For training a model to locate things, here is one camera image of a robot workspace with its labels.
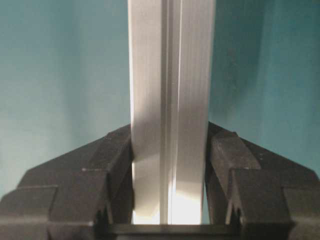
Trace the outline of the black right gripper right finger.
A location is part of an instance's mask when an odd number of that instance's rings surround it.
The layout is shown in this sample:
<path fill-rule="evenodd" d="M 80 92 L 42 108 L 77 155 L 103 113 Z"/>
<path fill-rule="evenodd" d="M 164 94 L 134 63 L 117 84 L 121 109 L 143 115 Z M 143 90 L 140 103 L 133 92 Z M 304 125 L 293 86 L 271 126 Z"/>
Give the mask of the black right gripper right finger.
<path fill-rule="evenodd" d="M 244 240 L 317 240 L 320 179 L 305 166 L 209 123 L 205 187 L 209 221 Z"/>

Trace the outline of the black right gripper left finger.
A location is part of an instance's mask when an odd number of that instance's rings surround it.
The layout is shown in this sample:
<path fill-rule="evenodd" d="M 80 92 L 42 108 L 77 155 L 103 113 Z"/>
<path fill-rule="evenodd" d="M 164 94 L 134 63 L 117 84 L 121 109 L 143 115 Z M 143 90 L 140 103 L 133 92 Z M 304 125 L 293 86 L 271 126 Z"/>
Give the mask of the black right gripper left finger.
<path fill-rule="evenodd" d="M 3 240 L 97 240 L 133 214 L 129 125 L 25 172 L 0 201 Z"/>

